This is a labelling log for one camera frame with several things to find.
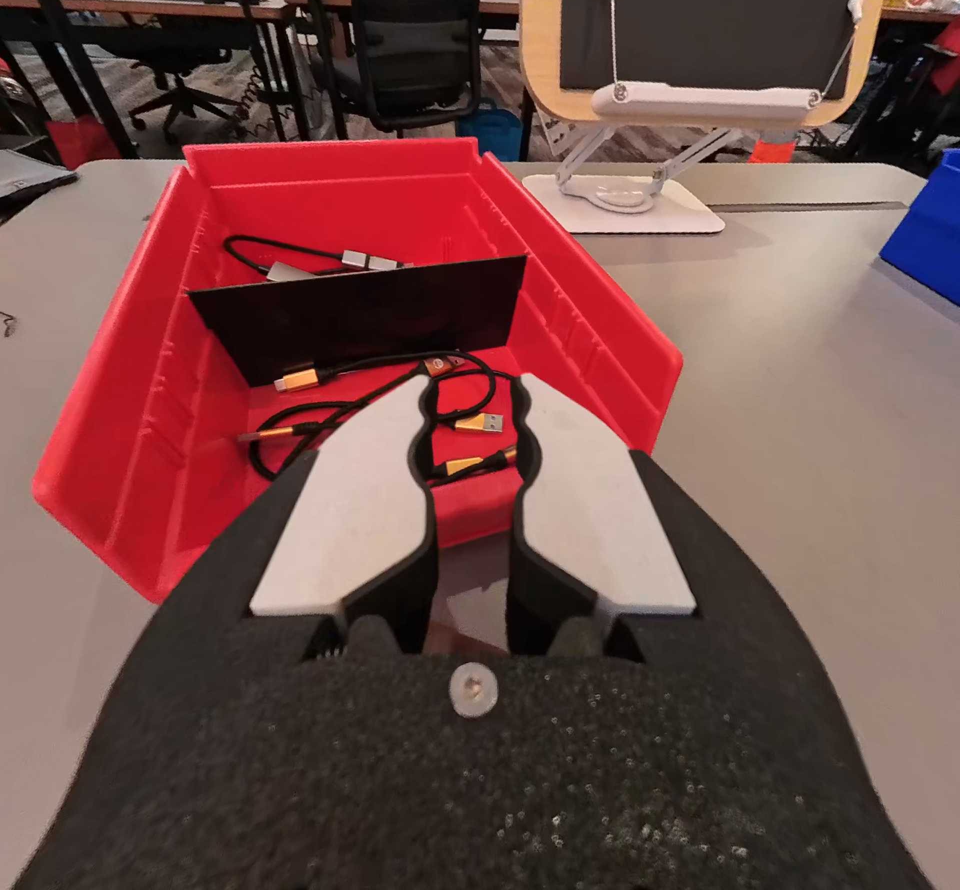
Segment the black cable orange plugs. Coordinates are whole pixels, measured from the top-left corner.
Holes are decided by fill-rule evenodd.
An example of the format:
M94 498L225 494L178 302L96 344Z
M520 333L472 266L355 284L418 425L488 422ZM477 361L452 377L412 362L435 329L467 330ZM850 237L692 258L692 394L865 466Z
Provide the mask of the black cable orange plugs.
M302 456L315 449L360 411L386 396L402 381L391 381L371 392L347 400L310 400L297 402L268 416L253 431L236 438L247 447L246 456L254 473L272 483ZM265 447L270 443L290 443L282 459L270 463Z
M447 354L434 357L422 357L415 364L417 372L425 373L431 378L443 376L455 370L462 369L467 360L464 357ZM374 366L354 366L340 369L306 368L292 371L282 375L282 377L273 380L273 387L280 393L302 392L309 389L321 387L342 375L358 372L360 370L373 369Z
M473 402L461 407L455 407L443 395L439 395L435 400L438 406L431 410L433 436L430 437L421 461L424 475L431 485L442 486L458 479L485 475L510 467L517 455L515 444L479 456L462 456L439 462L434 459L433 451L436 442L441 450L448 450L451 446L449 438L437 437L440 432L480 434L484 436L484 441L489 437L500 437L504 430L504 416L498 412L498 405L494 406L493 411L489 410L489 406L498 400L498 381L505 380L511 384L515 376L487 364L480 365L466 359L454 358L453 355L426 359L422 368L429 372L433 381L431 385L440 394L445 385L452 384L451 392L458 400L464 394L475 397Z

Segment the black bin divider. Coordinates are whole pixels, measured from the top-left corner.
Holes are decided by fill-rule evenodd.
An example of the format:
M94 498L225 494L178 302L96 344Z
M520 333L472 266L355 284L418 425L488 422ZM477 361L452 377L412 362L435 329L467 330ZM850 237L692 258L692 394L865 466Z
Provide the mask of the black bin divider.
M187 291L250 387L313 365L505 346L527 255Z

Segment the black mesh office chair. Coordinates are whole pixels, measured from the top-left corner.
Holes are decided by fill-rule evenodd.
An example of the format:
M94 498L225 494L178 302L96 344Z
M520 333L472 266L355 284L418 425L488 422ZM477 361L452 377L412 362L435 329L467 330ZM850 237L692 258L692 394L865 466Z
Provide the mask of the black mesh office chair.
M346 115L382 133L473 116L481 102L479 0L351 0L354 53L335 57L324 0L305 0L317 33L310 68L336 136Z

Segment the red storage bin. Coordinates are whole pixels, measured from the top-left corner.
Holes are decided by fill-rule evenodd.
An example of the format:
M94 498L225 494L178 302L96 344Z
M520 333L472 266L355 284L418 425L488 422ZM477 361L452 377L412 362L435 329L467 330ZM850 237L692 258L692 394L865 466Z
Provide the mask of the red storage bin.
M47 120L44 126L61 164L71 171L92 162L123 159L105 126L91 114L72 121Z
M186 295L273 284L223 250L231 235L353 249L409 268L527 256L507 343L471 353L536 375L630 449L652 452L680 350L474 142L189 147L32 482L37 503L151 602L267 489L237 436L296 403L359 398L418 362L392 357L310 392L251 387Z

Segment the white printed sheet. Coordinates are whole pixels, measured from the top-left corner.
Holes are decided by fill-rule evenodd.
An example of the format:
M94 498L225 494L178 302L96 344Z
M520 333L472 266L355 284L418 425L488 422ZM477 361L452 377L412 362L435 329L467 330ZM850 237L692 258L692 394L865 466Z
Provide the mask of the white printed sheet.
M546 145L555 161L564 158L582 137L582 128L573 122L535 109L536 120L541 128Z

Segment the dark grey flat object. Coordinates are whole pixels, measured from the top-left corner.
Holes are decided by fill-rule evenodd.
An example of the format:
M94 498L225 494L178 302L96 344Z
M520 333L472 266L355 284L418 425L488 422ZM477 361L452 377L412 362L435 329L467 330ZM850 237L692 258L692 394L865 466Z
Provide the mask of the dark grey flat object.
M75 171L22 152L1 150L1 213L22 209L43 194L78 180Z

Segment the blue storage bin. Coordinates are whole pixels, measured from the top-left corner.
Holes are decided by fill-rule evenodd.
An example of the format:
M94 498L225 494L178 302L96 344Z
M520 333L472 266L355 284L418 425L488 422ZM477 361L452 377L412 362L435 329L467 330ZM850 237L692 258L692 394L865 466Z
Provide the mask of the blue storage bin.
M959 305L959 150L939 166L897 225L879 258Z

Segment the grey desk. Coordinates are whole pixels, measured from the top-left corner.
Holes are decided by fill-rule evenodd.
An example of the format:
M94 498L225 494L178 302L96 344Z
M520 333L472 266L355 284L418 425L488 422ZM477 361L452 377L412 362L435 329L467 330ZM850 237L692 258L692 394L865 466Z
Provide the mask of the grey desk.
M177 166L90 163L2 224L2 888L153 613L31 483ZM683 354L654 459L789 605L904 842L958 888L958 308L879 259L922 182L722 164L687 185L720 236L581 240Z

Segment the grey USB hub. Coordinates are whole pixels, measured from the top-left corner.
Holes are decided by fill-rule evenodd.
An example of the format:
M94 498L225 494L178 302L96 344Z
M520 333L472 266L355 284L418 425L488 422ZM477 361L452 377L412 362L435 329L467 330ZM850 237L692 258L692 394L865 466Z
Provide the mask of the grey USB hub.
M247 246L279 252L280 257L266 264L243 252L242 248ZM323 250L247 234L232 234L224 237L222 249L238 263L258 273L268 283L305 281L354 272L396 272L411 266L400 260L352 248ZM287 258L291 255L321 260L327 263L327 266L318 271L308 271L289 263Z

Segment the blue storage basket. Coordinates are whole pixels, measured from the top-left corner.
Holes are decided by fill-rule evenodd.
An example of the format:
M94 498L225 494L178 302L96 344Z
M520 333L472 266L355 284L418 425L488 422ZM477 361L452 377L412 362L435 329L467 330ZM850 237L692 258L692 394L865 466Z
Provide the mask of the blue storage basket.
M455 132L458 138L475 139L480 155L491 153L501 163L521 159L522 119L489 97L481 98L474 114L455 122Z

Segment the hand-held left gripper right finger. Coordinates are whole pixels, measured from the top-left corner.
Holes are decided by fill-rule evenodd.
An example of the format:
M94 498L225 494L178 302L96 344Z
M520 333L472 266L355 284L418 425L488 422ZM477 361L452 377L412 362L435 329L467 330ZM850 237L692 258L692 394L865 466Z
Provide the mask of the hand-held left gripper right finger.
M587 618L692 618L697 601L626 442L531 372L510 387L521 485L510 527L509 639Z

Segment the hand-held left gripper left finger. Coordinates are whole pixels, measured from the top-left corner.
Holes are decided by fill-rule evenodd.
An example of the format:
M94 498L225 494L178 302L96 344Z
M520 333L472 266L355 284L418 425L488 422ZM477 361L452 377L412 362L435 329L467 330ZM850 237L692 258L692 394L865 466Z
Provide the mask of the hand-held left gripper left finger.
M342 634L380 617L398 640L426 638L438 536L416 453L430 437L429 389L413 376L321 445L250 599L254 617L327 616Z

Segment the white stand with black board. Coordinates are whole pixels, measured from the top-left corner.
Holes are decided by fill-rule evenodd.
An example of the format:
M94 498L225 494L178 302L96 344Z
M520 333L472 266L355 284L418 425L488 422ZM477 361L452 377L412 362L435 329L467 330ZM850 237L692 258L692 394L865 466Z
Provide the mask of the white stand with black board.
M882 0L520 0L544 117L573 124L524 186L573 236L713 236L678 178L746 131L816 129L861 90Z

